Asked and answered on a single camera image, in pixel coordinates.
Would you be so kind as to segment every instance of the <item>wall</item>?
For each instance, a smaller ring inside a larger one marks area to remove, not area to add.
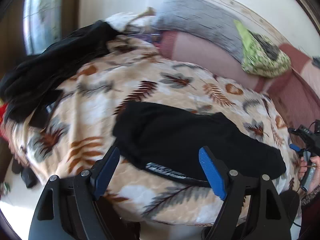
[[[295,0],[235,0],[255,11],[271,25],[273,25],[287,40],[296,48],[304,53],[313,56],[320,55],[320,36],[313,24],[305,14],[303,9]],[[100,3],[97,6],[95,0],[85,0],[80,5],[79,22],[86,22],[86,17],[100,15],[100,18],[106,18],[107,12],[116,13],[127,9],[133,11],[134,7],[149,6],[156,4],[154,0],[104,0],[106,3]],[[95,14],[94,11],[104,11],[105,14]]]

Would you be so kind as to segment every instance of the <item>bed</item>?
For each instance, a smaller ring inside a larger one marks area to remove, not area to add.
[[[273,181],[276,190],[298,189],[296,155],[286,125],[268,94],[223,78],[206,68],[170,60],[154,45],[118,36],[110,54],[97,58],[63,82],[64,96],[46,131],[7,123],[10,150],[32,167],[42,183],[52,174],[74,176],[101,159],[112,145],[116,115],[129,100],[155,102],[196,114],[222,112],[239,130],[281,150],[286,173]],[[174,183],[138,170],[121,158],[105,193],[129,221],[212,225],[222,201],[211,189]],[[239,222],[250,198],[244,199]]]

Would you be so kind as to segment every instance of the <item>black cloth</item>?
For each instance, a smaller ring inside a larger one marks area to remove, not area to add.
[[[30,167],[24,168],[21,172],[21,178],[27,188],[32,188],[38,183],[38,178]]]
[[[252,32],[250,33],[257,40],[257,42],[259,42],[268,58],[270,58],[273,61],[277,60],[278,55],[280,53],[280,49],[276,45],[272,45],[269,42],[265,41],[265,39],[260,34]]]
[[[279,194],[279,197],[281,199],[281,202],[284,207],[284,211],[288,215],[290,227],[292,226],[294,219],[296,217],[296,214],[298,212],[299,204],[300,204],[300,198],[299,194],[291,189],[284,191]],[[233,236],[231,240],[239,240],[242,239],[242,232],[244,230],[245,223],[240,224],[236,227]],[[201,232],[201,240],[205,240],[207,235],[209,234],[212,227],[206,227]]]
[[[24,169],[23,166],[16,159],[13,159],[12,165],[11,165],[11,171],[14,174],[19,174],[23,171],[23,169]]]
[[[244,176],[275,179],[286,171],[278,149],[241,133],[222,113],[197,115],[130,101],[117,117],[113,135],[120,154],[134,166],[184,184],[210,187],[198,158],[203,146]]]
[[[313,64],[315,67],[320,68],[320,57],[313,57],[312,64]]]
[[[108,54],[106,42],[119,34],[108,23],[97,21],[6,73],[0,81],[0,97],[9,103],[5,121],[23,122],[48,90],[75,75],[83,64]]]

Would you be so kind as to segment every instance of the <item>cable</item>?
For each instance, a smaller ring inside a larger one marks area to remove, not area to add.
[[[295,222],[292,222],[293,224],[295,224],[297,227],[301,227],[301,226],[299,226],[298,224],[296,224]]]
[[[313,123],[311,123],[311,125],[313,125],[314,123],[316,123],[316,121],[314,121]],[[309,128],[308,128],[309,130],[310,130],[311,125],[310,125]]]

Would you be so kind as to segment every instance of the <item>black object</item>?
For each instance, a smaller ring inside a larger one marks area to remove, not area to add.
[[[315,67],[320,68],[320,57],[313,57],[312,64],[313,64]]]
[[[271,180],[244,177],[240,173],[231,176],[225,164],[205,149],[224,178],[228,192],[215,226],[205,240],[231,239],[244,195],[251,195],[251,200],[241,239],[291,239],[289,219]],[[36,206],[29,240],[136,240],[110,203],[100,202],[104,198],[97,200],[106,190],[118,162],[119,150],[112,146],[91,170],[66,179],[51,176]]]
[[[27,188],[32,188],[38,183],[38,178],[30,167],[24,168],[21,172],[21,178]]]
[[[292,222],[289,221],[270,177],[264,174],[260,178],[250,178],[235,170],[230,171],[208,147],[204,147],[204,150],[219,172],[224,189],[228,192],[215,225],[205,240],[291,240]],[[251,196],[247,219],[245,224],[240,225],[241,227],[235,231],[245,195]],[[296,213],[298,207],[299,203],[293,212]]]
[[[72,178],[53,175],[36,206],[29,240],[135,240],[104,198],[119,162],[112,146],[90,170]]]
[[[83,64],[108,54],[106,42],[119,34],[108,23],[97,21],[9,71],[0,81],[0,97],[9,103],[4,121],[23,122],[49,90],[75,75]]]
[[[21,240],[17,233],[13,230],[9,222],[0,209],[0,239],[1,240]]]
[[[23,171],[23,169],[24,169],[23,166],[15,158],[13,158],[12,165],[11,165],[11,171],[14,174],[19,174]]]
[[[315,131],[311,132],[307,127],[300,125],[298,129],[288,128],[289,133],[298,135],[306,144],[306,148],[300,151],[300,156],[304,152],[310,152],[312,156],[320,156],[320,120],[314,121]],[[306,159],[308,166],[313,166],[310,159]],[[300,182],[300,188],[308,192],[316,167],[308,167],[305,175]]]
[[[276,45],[272,45],[269,42],[265,41],[260,34],[252,33],[251,31],[249,32],[257,40],[257,42],[259,42],[267,57],[273,61],[277,60],[280,49]]]
[[[284,206],[284,210],[286,214],[288,214],[289,226],[291,227],[295,220],[295,216],[298,212],[298,208],[300,204],[299,194],[294,190],[287,190],[280,193],[279,197],[281,199],[282,205]],[[245,227],[245,223],[242,223],[239,226],[237,226],[231,240],[241,239],[241,235],[244,230],[244,227]],[[211,229],[212,227],[206,227],[201,232],[201,240],[205,240],[205,238],[207,237]]]
[[[198,160],[203,145],[244,176],[276,179],[286,171],[280,150],[241,133],[222,113],[197,115],[130,101],[118,115],[113,135],[121,155],[134,166],[183,184],[210,187]]]
[[[29,126],[39,128],[41,130],[45,129],[55,109],[59,105],[62,95],[63,90],[48,91],[34,111],[29,122]]]

